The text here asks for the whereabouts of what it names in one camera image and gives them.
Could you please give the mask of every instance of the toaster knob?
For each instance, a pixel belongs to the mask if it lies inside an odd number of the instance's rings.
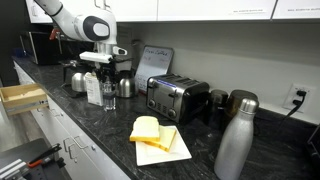
[[[156,102],[154,100],[150,99],[149,100],[149,106],[153,107],[153,108],[156,107]]]
[[[175,117],[177,116],[177,113],[176,113],[175,110],[169,109],[168,115],[169,115],[169,117],[171,117],[171,118],[175,118]]]

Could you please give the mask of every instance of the stainless steel water bottle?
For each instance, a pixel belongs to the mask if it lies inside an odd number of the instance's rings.
[[[214,171],[221,180],[238,179],[253,139],[253,118],[259,102],[243,99],[223,134]]]

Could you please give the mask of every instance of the wall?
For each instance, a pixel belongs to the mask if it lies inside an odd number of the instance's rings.
[[[173,73],[206,81],[212,89],[244,89],[260,107],[282,114],[292,83],[317,87],[305,113],[293,117],[320,123],[320,24],[141,23],[133,37],[172,47]]]

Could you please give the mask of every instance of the electrical outlet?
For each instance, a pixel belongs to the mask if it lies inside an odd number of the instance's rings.
[[[307,95],[305,97],[303,104],[298,109],[298,112],[301,112],[301,113],[305,112],[305,110],[308,108],[308,105],[313,97],[314,92],[316,91],[316,88],[311,87],[311,86],[302,85],[302,84],[295,84],[295,83],[292,84],[291,89],[288,93],[288,96],[282,106],[283,108],[291,110],[294,107],[296,107],[296,105],[293,104],[293,100],[300,100],[300,101],[302,100],[302,96],[297,95],[297,91],[299,91],[299,90],[303,90],[303,91],[307,92]]]

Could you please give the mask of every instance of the white plate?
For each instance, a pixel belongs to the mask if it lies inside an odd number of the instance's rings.
[[[182,159],[190,159],[191,154],[184,143],[176,126],[166,126],[176,129],[177,133],[171,144],[169,152],[165,152],[159,148],[149,146],[144,142],[136,142],[137,165],[143,166],[147,164],[155,164],[168,161],[177,161]]]

